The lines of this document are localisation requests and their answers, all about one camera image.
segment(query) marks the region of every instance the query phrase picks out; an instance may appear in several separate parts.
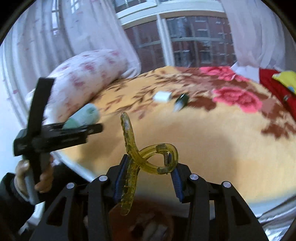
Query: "translucent yellow plastic clip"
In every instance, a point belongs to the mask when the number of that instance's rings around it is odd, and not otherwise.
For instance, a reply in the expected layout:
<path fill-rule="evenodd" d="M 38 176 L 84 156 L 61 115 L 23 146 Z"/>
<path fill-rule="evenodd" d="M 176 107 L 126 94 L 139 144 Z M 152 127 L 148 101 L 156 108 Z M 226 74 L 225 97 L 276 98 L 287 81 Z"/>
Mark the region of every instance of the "translucent yellow plastic clip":
<path fill-rule="evenodd" d="M 138 150 L 133 134 L 131 121 L 126 112 L 121 114 L 121 125 L 124 134 L 126 151 L 130 158 L 130 163 L 126 175 L 126 184 L 121 197 L 121 215 L 127 215 L 131 209 L 136 191 L 136 183 L 140 169 L 152 174 L 168 174 L 174 170 L 178 164 L 177 149 L 171 144 L 157 144 Z M 155 154 L 164 155 L 164 167 L 152 165 L 147 160 Z"/>

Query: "white sheer curtain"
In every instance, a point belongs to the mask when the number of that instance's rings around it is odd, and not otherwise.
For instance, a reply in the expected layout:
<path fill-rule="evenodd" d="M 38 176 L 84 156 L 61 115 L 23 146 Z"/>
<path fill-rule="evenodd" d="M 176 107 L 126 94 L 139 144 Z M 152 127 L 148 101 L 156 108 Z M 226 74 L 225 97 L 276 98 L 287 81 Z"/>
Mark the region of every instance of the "white sheer curtain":
<path fill-rule="evenodd" d="M 246 75 L 258 68 L 296 71 L 295 42 L 270 8 L 261 0 L 221 2 L 229 20 L 237 57 L 234 70 L 240 74 L 246 72 Z"/>
<path fill-rule="evenodd" d="M 37 0 L 13 25 L 0 47 L 0 71 L 24 126 L 25 96 L 39 77 L 86 50 L 119 50 L 129 60 L 123 77 L 141 72 L 138 56 L 108 0 Z"/>

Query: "dark green object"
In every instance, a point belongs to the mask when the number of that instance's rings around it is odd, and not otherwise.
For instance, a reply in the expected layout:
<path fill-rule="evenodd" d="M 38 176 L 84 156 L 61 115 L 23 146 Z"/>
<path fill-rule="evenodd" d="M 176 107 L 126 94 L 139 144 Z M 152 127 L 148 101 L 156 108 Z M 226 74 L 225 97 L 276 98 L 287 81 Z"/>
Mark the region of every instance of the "dark green object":
<path fill-rule="evenodd" d="M 186 93 L 181 94 L 175 102 L 174 112 L 179 111 L 183 107 L 185 107 L 188 104 L 188 101 L 189 101 L 188 94 L 186 94 Z"/>

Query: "red garment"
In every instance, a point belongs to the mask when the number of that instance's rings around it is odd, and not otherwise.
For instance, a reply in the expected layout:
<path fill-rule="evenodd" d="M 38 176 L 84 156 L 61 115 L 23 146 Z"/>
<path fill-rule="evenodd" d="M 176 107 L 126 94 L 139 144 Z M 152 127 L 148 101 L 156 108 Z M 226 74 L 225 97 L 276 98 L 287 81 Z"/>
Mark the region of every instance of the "red garment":
<path fill-rule="evenodd" d="M 272 76 L 279 72 L 273 69 L 260 69 L 259 78 L 260 84 L 267 88 L 273 95 L 275 95 L 283 106 L 288 110 L 294 120 L 296 121 L 296 95 L 294 95 L 288 88 L 282 85 Z"/>

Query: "bed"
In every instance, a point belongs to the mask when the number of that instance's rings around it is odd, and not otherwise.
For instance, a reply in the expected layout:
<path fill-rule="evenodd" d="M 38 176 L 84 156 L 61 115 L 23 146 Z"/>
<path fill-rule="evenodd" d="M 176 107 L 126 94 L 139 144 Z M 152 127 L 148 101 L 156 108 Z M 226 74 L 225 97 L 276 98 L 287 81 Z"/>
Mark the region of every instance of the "bed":
<path fill-rule="evenodd" d="M 172 92 L 173 99 L 154 102 L 158 91 Z M 190 96 L 188 106 L 173 112 L 182 93 Z M 139 149 L 171 143 L 180 163 L 209 182 L 230 181 L 248 203 L 295 192 L 294 119 L 266 88 L 227 66 L 159 68 L 116 80 L 91 102 L 100 110 L 104 131 L 61 152 L 94 176 L 119 164 L 126 153 L 120 125 L 120 114 L 126 111 Z M 151 162 L 162 161 L 156 155 Z M 141 171 L 136 196 L 166 204 L 174 212 L 188 209 L 175 197 L 170 175 Z"/>

